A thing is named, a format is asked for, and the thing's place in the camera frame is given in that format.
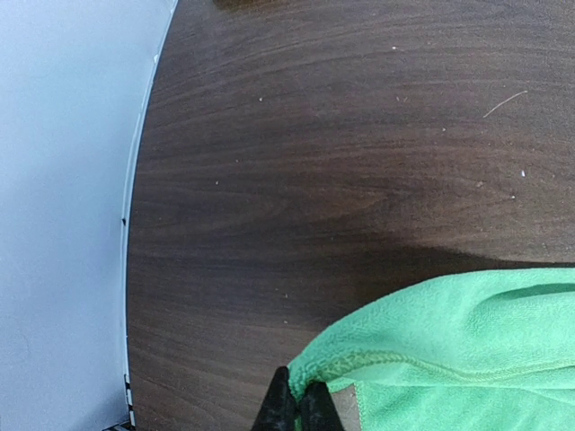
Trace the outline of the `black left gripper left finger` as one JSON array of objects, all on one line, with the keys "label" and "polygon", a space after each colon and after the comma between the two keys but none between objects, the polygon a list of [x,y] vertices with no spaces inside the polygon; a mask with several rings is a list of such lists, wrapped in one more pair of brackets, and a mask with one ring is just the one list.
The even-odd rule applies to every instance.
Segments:
[{"label": "black left gripper left finger", "polygon": [[296,427],[296,400],[289,387],[289,370],[279,367],[254,420],[252,431],[294,431]]}]

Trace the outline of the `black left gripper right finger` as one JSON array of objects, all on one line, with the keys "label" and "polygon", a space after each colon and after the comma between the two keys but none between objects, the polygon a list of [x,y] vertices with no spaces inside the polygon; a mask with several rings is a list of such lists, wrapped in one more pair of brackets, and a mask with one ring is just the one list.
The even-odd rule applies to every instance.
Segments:
[{"label": "black left gripper right finger", "polygon": [[344,427],[325,383],[310,383],[299,401],[303,431],[343,431]]}]

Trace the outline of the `green microfiber towel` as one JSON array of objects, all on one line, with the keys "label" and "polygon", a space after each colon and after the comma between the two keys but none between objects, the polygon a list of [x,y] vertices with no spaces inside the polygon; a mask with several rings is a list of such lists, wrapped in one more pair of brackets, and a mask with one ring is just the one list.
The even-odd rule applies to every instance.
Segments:
[{"label": "green microfiber towel", "polygon": [[289,365],[353,387],[365,430],[571,430],[574,272],[464,273],[404,288],[336,321]]}]

